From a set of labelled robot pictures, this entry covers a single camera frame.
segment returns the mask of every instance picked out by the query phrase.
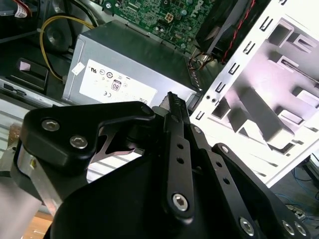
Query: bolt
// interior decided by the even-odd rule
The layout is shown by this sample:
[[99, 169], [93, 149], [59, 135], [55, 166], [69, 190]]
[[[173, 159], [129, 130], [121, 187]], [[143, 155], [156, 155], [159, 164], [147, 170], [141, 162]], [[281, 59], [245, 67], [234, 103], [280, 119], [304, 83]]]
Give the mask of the bolt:
[[287, 231], [290, 235], [294, 236], [294, 235], [295, 235], [294, 229], [293, 229], [286, 221], [282, 220], [282, 223], [283, 223], [283, 225], [284, 225], [284, 229], [286, 229], [286, 231]]
[[197, 126], [194, 126], [194, 130], [195, 130], [197, 133], [201, 133], [200, 128], [198, 128]]
[[297, 222], [295, 222], [295, 226], [296, 226], [297, 230], [301, 233], [301, 235], [307, 236], [307, 233], [302, 226], [300, 226]]
[[182, 194], [179, 194], [179, 193], [174, 194], [173, 203], [182, 212], [185, 212], [188, 208], [188, 202]]
[[85, 137], [75, 135], [70, 138], [70, 144], [78, 149], [83, 149], [88, 146], [88, 141], [86, 141]]
[[30, 167], [34, 170], [36, 168], [36, 161], [35, 159], [31, 159], [31, 162], [30, 162]]
[[229, 153], [228, 148], [226, 148], [225, 146], [221, 146], [221, 149], [222, 149], [225, 153]]
[[57, 131], [60, 129], [60, 125], [57, 121], [52, 119], [46, 119], [42, 122], [42, 128], [44, 128], [47, 131]]
[[244, 232], [247, 235], [252, 237], [255, 234], [253, 226], [250, 224], [250, 222], [246, 218], [241, 217], [239, 220], [239, 223], [241, 228], [244, 230]]

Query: green circuit board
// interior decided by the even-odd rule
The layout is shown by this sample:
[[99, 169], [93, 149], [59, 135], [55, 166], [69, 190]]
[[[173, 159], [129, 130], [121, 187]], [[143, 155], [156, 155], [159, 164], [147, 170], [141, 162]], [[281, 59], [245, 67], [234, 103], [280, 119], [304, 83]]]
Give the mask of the green circuit board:
[[194, 51], [195, 36], [215, 2], [215, 0], [92, 1], [188, 53]]

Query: robotic arm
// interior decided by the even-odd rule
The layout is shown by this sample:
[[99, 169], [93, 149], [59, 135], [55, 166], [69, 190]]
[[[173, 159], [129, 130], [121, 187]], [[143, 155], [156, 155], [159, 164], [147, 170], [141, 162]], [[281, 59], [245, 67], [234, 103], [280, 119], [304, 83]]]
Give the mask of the robotic arm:
[[[140, 102], [38, 109], [20, 133], [11, 176], [41, 199], [46, 239], [309, 239], [305, 225], [225, 144], [211, 147], [169, 93]], [[91, 162], [143, 155], [88, 184]]]

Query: cable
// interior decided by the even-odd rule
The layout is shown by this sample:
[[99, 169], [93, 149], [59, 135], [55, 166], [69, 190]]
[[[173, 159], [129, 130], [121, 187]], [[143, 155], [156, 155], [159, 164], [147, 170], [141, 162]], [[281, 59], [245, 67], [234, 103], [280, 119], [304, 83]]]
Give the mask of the cable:
[[315, 158], [316, 158], [316, 160], [319, 162], [319, 159], [317, 158], [317, 156], [315, 156], [315, 154], [313, 153], [312, 154]]
[[234, 32], [233, 39], [232, 39], [232, 41], [230, 42], [227, 51], [225, 51], [225, 54], [224, 54], [223, 58], [221, 59], [221, 62], [222, 62], [222, 63], [225, 62], [225, 59], [226, 59], [226, 57], [227, 57], [227, 54], [228, 54], [229, 50], [233, 47], [233, 44], [234, 44], [234, 41], [235, 41], [235, 39], [236, 39], [236, 37], [237, 37], [237, 34], [238, 34], [239, 29], [240, 29], [241, 26], [243, 25], [244, 21], [248, 18], [248, 15], [249, 15], [251, 9], [253, 8], [253, 6], [255, 5], [255, 3], [256, 3], [256, 0], [252, 0], [250, 7], [249, 7], [248, 10], [246, 11], [245, 17], [244, 17], [244, 18], [240, 21], [240, 23], [238, 24], [238, 27], [237, 27], [237, 29], [236, 29], [235, 32]]
[[32, 16], [31, 10], [29, 9], [29, 7], [25, 3], [23, 3], [21, 0], [13, 0], [13, 1], [16, 4], [20, 5], [27, 12], [27, 15]]
[[306, 193], [308, 193], [308, 194], [309, 194], [310, 196], [312, 196], [312, 197], [314, 196], [312, 191], [310, 191], [308, 188], [306, 188], [304, 185], [302, 185], [301, 182], [299, 182], [299, 180], [297, 179], [296, 171], [295, 171], [295, 180], [296, 180], [296, 182], [299, 184], [299, 186], [304, 189], [304, 191], [305, 191]]
[[40, 16], [40, 10], [41, 10], [41, 0], [37, 0], [36, 8], [37, 8], [37, 12], [36, 12], [35, 20], [38, 20]]
[[296, 168], [294, 168], [292, 171], [291, 171], [291, 174], [293, 175], [293, 177], [299, 181], [302, 181], [302, 182], [309, 182], [309, 181], [312, 181], [312, 179], [300, 179], [300, 178], [297, 178], [296, 177]]
[[94, 27], [99, 26], [93, 12], [85, 4], [83, 4], [80, 0], [71, 0], [71, 3], [80, 8], [89, 17]]
[[[63, 5], [64, 5], [64, 11], [67, 15], [71, 15], [70, 14], [70, 10], [69, 10], [69, 5], [67, 0], [63, 0]], [[74, 49], [75, 48], [75, 44], [76, 44], [76, 33], [75, 33], [75, 29], [74, 26], [72, 25], [72, 21], [71, 20], [67, 20], [69, 28], [70, 28], [70, 33], [71, 33], [71, 39], [72, 39], [72, 43], [71, 46], [69, 46], [70, 48]]]
[[43, 24], [43, 26], [42, 26], [42, 28], [41, 28], [40, 39], [39, 39], [41, 52], [42, 52], [42, 55], [43, 55], [43, 58], [44, 58], [44, 61], [45, 61], [46, 65], [47, 65], [48, 68], [50, 69], [50, 72], [54, 75], [54, 77], [56, 77], [57, 79], [63, 81], [62, 77], [59, 76], [59, 75], [54, 71], [54, 69], [53, 69], [51, 63], [49, 62], [49, 59], [48, 59], [48, 57], [47, 57], [47, 55], [46, 55], [46, 53], [45, 53], [44, 44], [43, 44], [43, 35], [44, 35], [44, 30], [45, 30], [45, 28], [46, 28], [50, 23], [52, 23], [53, 21], [58, 20], [58, 19], [69, 19], [69, 20], [73, 20], [73, 21], [76, 21], [76, 22], [78, 22], [78, 23], [80, 23], [80, 24], [85, 25], [85, 26], [86, 26], [87, 28], [89, 28], [89, 29], [93, 29], [94, 26], [91, 25], [91, 24], [89, 24], [89, 23], [87, 23], [87, 22], [85, 22], [85, 21], [83, 21], [83, 20], [81, 20], [81, 19], [78, 19], [78, 18], [76, 18], [76, 17], [73, 17], [73, 16], [65, 16], [65, 15], [56, 15], [56, 16], [53, 16], [53, 17], [48, 18], [48, 19], [44, 22], [44, 24]]

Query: slot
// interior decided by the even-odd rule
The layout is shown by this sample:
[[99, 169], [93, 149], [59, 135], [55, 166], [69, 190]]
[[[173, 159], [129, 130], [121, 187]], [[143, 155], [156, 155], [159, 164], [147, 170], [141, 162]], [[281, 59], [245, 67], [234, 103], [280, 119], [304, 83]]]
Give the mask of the slot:
[[212, 115], [222, 120], [229, 114], [230, 111], [231, 108], [229, 107], [228, 102], [225, 98], [223, 98], [216, 109], [213, 111]]
[[268, 16], [259, 29], [261, 29], [262, 31], [266, 31], [269, 25], [273, 22], [273, 20], [274, 20], [273, 18], [270, 19]]
[[248, 55], [248, 54], [251, 52], [251, 50], [254, 48], [255, 45], [256, 45], [255, 43], [253, 43], [252, 41], [250, 41], [250, 42], [248, 43], [248, 45], [246, 46], [246, 48], [244, 49], [243, 52], [244, 52], [246, 55]]
[[240, 65], [238, 65], [237, 63], [234, 63], [234, 65], [230, 68], [228, 73], [231, 75], [234, 75], [239, 67]]
[[279, 0], [280, 5], [284, 6], [288, 0]]
[[226, 86], [226, 84], [223, 84], [222, 82], [220, 82], [220, 83], [218, 84], [217, 88], [215, 89], [215, 91], [216, 91], [217, 93], [220, 93], [220, 92], [224, 89], [225, 86]]
[[195, 119], [200, 120], [204, 116], [205, 112], [200, 111]]
[[292, 144], [292, 143], [288, 143], [284, 148], [282, 149], [278, 149], [276, 147], [273, 147], [271, 145], [268, 144], [268, 146], [270, 147], [271, 150], [273, 151], [276, 151], [280, 154], [283, 154], [283, 155], [287, 155], [287, 153], [293, 148], [295, 147], [295, 144]]

